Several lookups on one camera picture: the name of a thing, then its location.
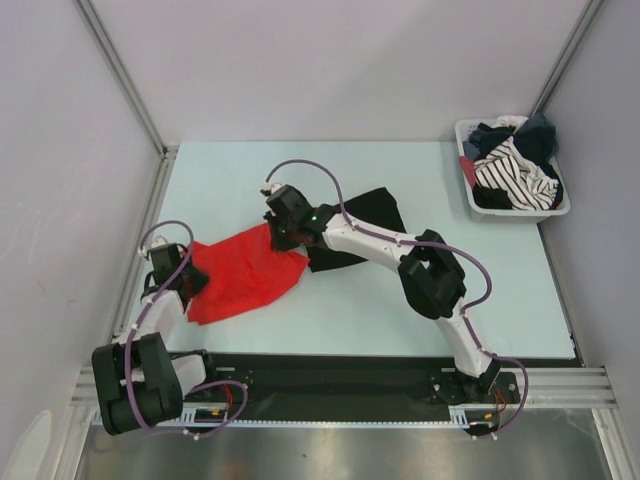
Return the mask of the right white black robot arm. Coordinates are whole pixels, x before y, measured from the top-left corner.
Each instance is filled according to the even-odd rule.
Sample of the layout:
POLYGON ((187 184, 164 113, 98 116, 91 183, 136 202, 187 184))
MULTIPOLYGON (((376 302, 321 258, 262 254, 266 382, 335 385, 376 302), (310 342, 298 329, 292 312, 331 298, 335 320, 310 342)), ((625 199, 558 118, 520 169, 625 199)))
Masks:
POLYGON ((496 391, 499 363, 470 323, 464 270, 454 248, 437 232, 411 236, 352 217, 337 206, 314 207, 287 184, 266 183, 261 193, 268 206, 265 219, 273 250, 303 246, 346 253, 397 274, 409 306, 434 321, 451 347, 463 393, 484 401, 496 391))

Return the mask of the red tank top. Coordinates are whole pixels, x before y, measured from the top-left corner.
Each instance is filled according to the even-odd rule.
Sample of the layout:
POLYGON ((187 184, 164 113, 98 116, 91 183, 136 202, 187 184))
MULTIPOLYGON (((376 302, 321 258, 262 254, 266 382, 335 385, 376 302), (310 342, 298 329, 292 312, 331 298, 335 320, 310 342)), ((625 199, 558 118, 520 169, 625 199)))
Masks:
POLYGON ((196 242, 192 260, 209 276, 188 311, 188 320, 198 325, 270 305, 298 284, 309 264, 295 251, 274 251, 265 223, 215 244, 196 242))

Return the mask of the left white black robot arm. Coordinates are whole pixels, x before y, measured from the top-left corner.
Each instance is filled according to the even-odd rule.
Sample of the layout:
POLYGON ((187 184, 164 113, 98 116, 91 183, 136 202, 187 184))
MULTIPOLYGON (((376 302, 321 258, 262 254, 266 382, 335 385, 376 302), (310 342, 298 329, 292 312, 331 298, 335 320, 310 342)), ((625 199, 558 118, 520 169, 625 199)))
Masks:
POLYGON ((112 436, 150 428, 179 417, 183 398, 214 397, 221 376, 200 354, 172 358, 166 347, 191 301, 208 283, 182 244, 158 244, 147 253, 152 270, 144 279, 143 316, 127 333, 92 353, 101 419, 112 436))

